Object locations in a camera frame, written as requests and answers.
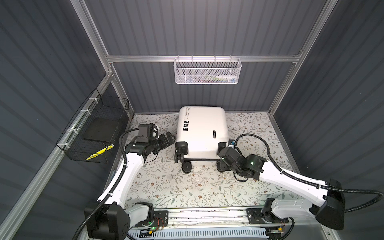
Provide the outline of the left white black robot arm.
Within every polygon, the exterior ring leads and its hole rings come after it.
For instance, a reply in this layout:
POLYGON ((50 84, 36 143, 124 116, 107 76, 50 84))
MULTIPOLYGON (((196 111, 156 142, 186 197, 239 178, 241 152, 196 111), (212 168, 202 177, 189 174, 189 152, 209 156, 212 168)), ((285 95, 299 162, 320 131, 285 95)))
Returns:
POLYGON ((138 202, 125 208, 128 192, 148 155, 157 155, 174 144, 176 137, 166 132, 158 137, 135 137, 121 147, 123 160, 108 187, 96 203, 85 208, 85 220, 81 228, 87 229, 91 239, 124 240, 129 230, 137 224, 154 222, 153 204, 138 202))

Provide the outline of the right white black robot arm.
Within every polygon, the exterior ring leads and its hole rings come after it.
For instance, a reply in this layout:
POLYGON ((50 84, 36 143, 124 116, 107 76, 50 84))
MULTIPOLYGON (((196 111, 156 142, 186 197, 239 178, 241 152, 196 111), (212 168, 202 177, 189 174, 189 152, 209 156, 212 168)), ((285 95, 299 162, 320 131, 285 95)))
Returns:
POLYGON ((219 152, 220 171, 232 171, 246 179, 261 180, 289 190, 299 200, 267 198, 261 214, 267 223, 288 218, 315 219, 321 225, 334 230, 344 229, 345 198, 342 194, 321 188, 324 181, 310 179, 299 174, 278 170, 272 161, 257 156, 241 156, 235 149, 225 147, 219 152))

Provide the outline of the black hard-shell suitcase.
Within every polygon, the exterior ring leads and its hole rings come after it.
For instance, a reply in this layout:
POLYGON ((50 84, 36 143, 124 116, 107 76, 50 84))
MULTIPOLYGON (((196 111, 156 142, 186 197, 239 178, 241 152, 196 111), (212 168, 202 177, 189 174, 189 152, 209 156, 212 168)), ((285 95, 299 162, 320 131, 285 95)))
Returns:
POLYGON ((230 140, 226 112, 221 107, 185 106, 179 111, 175 163, 189 174, 195 163, 219 162, 230 140))

